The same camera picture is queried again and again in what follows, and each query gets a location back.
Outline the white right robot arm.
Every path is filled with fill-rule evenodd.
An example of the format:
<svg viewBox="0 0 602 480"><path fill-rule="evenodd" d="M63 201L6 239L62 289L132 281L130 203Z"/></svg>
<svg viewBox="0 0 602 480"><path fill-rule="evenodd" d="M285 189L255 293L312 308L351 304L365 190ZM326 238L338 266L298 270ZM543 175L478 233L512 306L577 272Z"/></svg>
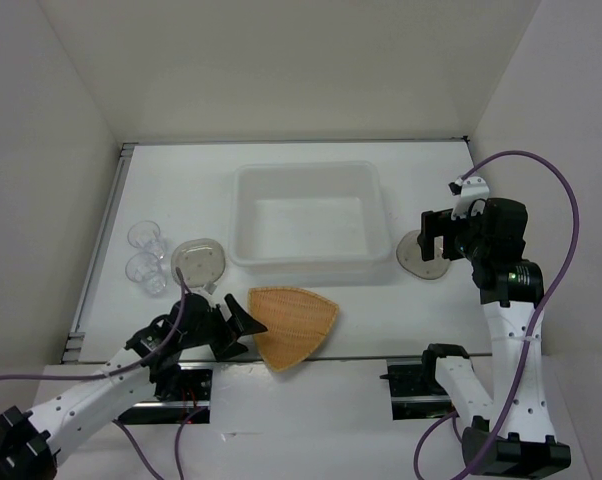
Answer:
<svg viewBox="0 0 602 480"><path fill-rule="evenodd" d="M417 241L423 260L433 259L440 239L443 258L470 262L491 339L491 392L460 345L429 345L419 369L422 387L444 391L462 420L462 456L472 475L545 479L571 464L544 391L543 275L523 257L527 220L523 204L500 198L474 200L462 215L452 210L421 215Z"/></svg>

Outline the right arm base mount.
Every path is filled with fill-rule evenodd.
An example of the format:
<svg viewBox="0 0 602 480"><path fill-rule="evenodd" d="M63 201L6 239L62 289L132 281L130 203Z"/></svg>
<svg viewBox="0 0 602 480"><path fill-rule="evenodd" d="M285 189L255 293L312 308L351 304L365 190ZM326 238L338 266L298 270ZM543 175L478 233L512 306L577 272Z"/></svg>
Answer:
<svg viewBox="0 0 602 480"><path fill-rule="evenodd" d="M388 384L395 421L439 419L453 410L443 389L426 381L419 359L390 359L380 378Z"/></svg>

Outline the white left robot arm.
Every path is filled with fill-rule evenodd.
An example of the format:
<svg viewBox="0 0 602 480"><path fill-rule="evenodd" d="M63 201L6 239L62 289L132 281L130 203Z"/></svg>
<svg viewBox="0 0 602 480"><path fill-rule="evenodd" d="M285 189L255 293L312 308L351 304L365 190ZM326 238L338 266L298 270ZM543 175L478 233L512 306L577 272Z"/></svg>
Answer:
<svg viewBox="0 0 602 480"><path fill-rule="evenodd" d="M228 317L205 297L184 294L95 373L74 376L73 387L26 411L0 413L0 479L52 479L86 440L134 405L174 396L183 351L207 346L217 360L245 353L240 338L267 328L232 295L224 300Z"/></svg>

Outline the woven bamboo basket tray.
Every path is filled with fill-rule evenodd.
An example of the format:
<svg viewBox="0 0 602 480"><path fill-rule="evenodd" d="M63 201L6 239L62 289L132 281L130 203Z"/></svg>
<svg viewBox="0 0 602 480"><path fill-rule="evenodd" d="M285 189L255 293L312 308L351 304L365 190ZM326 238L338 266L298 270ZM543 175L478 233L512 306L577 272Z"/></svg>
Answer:
<svg viewBox="0 0 602 480"><path fill-rule="evenodd" d="M296 287L259 287L248 292L250 315L267 331L255 335L257 350L276 373L308 359L326 340L338 315L333 301Z"/></svg>

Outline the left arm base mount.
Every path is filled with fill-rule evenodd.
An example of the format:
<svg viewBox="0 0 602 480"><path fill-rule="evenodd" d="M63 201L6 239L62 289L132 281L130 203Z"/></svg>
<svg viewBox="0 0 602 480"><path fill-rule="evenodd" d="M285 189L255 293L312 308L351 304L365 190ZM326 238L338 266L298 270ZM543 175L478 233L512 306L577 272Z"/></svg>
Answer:
<svg viewBox="0 0 602 480"><path fill-rule="evenodd" d="M126 426L208 424L212 380L210 368L184 367L163 394L137 403L118 420Z"/></svg>

